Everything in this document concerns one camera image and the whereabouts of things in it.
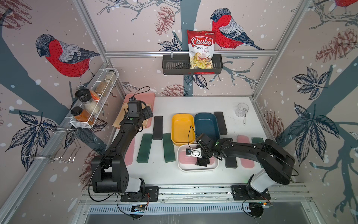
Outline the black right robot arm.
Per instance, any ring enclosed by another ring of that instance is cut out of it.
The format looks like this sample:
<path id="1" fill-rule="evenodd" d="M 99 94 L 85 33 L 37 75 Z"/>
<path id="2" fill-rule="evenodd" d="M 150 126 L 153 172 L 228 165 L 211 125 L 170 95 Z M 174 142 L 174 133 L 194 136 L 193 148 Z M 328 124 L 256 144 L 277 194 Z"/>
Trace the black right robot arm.
<path id="1" fill-rule="evenodd" d="M 275 184 L 288 185 L 294 171 L 295 159 L 273 140 L 262 143 L 238 143 L 228 138 L 210 139 L 202 133 L 195 148 L 187 144 L 186 156 L 196 157 L 197 166 L 206 166 L 210 158 L 243 158 L 261 164 L 262 170 L 253 174 L 245 186 L 244 192 L 254 199 L 264 194 Z"/>

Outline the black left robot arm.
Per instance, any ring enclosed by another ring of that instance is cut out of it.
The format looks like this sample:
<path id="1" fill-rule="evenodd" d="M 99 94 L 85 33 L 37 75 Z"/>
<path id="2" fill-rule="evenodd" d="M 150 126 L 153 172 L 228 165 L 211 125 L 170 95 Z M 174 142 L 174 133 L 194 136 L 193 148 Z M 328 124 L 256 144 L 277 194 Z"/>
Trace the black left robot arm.
<path id="1" fill-rule="evenodd" d="M 145 102 L 131 97 L 128 111 L 120 122 L 120 130 L 108 147 L 91 162 L 92 189 L 95 193 L 139 193 L 145 190 L 143 179 L 129 176 L 125 155 L 137 133 L 143 130 L 143 121 L 151 118 L 153 112 Z"/>

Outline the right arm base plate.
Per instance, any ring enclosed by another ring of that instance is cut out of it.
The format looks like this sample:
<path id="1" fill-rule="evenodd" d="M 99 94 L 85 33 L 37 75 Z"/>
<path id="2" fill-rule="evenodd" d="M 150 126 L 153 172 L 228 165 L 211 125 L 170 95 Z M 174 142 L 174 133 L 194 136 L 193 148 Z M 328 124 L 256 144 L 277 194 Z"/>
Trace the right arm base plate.
<path id="1" fill-rule="evenodd" d="M 233 195 L 233 199 L 235 201 L 244 201 L 244 200 L 271 200 L 271 196 L 269 194 L 268 189 L 264 192 L 260 193 L 255 191 L 252 188 L 246 187 L 246 185 L 232 185 L 231 191 Z"/>

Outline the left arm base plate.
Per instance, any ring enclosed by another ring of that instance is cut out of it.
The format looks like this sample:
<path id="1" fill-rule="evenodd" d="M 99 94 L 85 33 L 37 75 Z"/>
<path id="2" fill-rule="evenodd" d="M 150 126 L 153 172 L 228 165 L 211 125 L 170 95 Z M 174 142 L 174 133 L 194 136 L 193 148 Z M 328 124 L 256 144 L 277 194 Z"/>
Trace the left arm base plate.
<path id="1" fill-rule="evenodd" d="M 158 186 L 149 186 L 139 192 L 126 192 L 121 196 L 121 202 L 157 202 L 159 195 Z"/>

